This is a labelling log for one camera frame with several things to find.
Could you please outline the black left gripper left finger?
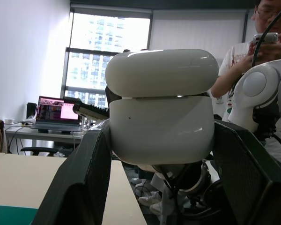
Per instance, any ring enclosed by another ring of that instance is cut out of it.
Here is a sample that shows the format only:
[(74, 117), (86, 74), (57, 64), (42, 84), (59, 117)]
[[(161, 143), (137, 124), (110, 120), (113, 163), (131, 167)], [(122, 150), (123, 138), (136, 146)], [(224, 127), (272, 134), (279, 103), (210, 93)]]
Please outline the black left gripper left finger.
[(34, 225), (100, 225), (111, 173), (110, 125), (83, 136), (57, 170), (32, 221)]

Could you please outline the person's right hand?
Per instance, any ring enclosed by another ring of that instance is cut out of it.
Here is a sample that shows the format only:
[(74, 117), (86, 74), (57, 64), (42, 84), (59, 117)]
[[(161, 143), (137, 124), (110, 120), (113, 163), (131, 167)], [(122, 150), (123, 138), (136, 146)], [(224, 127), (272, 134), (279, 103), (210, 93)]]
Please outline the person's right hand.
[(243, 58), (243, 60), (246, 64), (251, 64), (253, 56), (254, 56), (254, 50), (255, 50), (255, 45), (253, 42), (250, 42), (248, 52)]

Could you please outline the finger of the ribbed black right gripper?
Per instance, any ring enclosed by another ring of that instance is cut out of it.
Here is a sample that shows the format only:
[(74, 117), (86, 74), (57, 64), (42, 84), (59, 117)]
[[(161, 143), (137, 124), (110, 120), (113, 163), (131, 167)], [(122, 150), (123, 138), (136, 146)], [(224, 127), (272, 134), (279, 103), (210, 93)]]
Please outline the finger of the ribbed black right gripper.
[(74, 98), (73, 112), (80, 116), (88, 118), (89, 120), (109, 119), (108, 109), (103, 109), (94, 105), (85, 104), (78, 98)]

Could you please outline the person's left hand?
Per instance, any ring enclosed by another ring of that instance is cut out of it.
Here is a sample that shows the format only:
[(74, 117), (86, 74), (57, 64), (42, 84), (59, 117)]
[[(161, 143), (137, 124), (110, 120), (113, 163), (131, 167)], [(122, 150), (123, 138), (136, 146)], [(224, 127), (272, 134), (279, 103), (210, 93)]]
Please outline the person's left hand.
[(259, 48), (259, 61), (270, 62), (281, 59), (281, 34), (276, 44), (261, 45)]

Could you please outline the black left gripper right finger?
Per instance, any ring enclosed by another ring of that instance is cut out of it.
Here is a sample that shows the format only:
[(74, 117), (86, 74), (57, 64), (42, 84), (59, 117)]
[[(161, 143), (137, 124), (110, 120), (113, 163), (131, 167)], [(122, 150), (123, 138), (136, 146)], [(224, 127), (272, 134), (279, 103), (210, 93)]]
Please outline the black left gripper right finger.
[(281, 164), (250, 131), (215, 120), (214, 157), (239, 225), (281, 225)]

